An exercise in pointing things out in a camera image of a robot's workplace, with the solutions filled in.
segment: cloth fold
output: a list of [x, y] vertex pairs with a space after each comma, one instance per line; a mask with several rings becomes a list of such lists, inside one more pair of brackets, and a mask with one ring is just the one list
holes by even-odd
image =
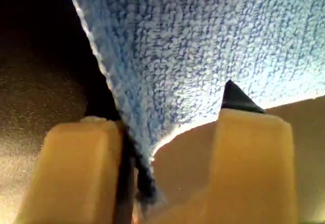
[[325, 0], [73, 3], [148, 179], [160, 147], [217, 119], [229, 79], [262, 108], [325, 94]]

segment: beige surface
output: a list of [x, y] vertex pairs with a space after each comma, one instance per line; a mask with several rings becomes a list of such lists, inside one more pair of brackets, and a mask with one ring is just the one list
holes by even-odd
[[[290, 122], [294, 131], [301, 219], [324, 221], [325, 97], [273, 108], [268, 113]], [[208, 182], [215, 124], [179, 135], [173, 143], [158, 151], [155, 174], [168, 205], [153, 210], [147, 223], [152, 223], [158, 215], [167, 215], [175, 208], [181, 208], [191, 198], [200, 198]], [[195, 210], [200, 215], [201, 209], [196, 207]]]
[[105, 120], [54, 127], [15, 223], [112, 223], [121, 135], [117, 124]]

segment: towel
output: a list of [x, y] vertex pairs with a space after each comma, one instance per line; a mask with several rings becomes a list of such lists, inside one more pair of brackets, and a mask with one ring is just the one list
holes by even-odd
[[325, 94], [325, 0], [72, 1], [134, 141], [142, 202], [156, 200], [156, 151], [215, 121], [229, 79], [263, 108]]

